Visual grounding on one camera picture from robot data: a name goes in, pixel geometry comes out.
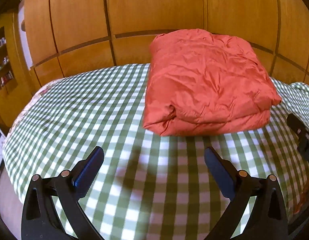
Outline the orange puffer jacket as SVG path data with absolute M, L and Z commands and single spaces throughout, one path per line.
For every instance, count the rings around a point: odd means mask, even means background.
M 264 127 L 281 103 L 246 40 L 182 29 L 154 38 L 143 126 L 161 136 L 220 135 Z

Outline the green white checkered bedspread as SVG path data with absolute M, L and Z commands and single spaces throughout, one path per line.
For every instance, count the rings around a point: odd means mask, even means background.
M 161 137 L 142 126 L 148 65 L 130 64 L 60 79 L 6 138 L 4 161 L 20 201 L 31 177 L 57 176 L 96 146 L 105 160 L 87 195 L 86 215 L 105 239 L 203 239 L 228 199 L 209 173 L 212 146 L 251 176 L 274 174 L 292 217 L 309 164 L 286 124 L 309 123 L 309 86 L 274 80 L 282 103 L 260 129 L 211 137 Z

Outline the wooden shelf cabinet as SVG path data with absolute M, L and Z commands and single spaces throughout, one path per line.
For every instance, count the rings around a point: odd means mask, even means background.
M 0 129 L 7 134 L 34 90 L 18 29 L 18 14 L 0 15 Z

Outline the large wooden wardrobe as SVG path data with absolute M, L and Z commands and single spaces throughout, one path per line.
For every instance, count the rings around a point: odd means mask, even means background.
M 309 85 L 302 0 L 24 0 L 35 89 L 78 73 L 150 62 L 155 36 L 204 29 L 243 38 L 269 75 Z

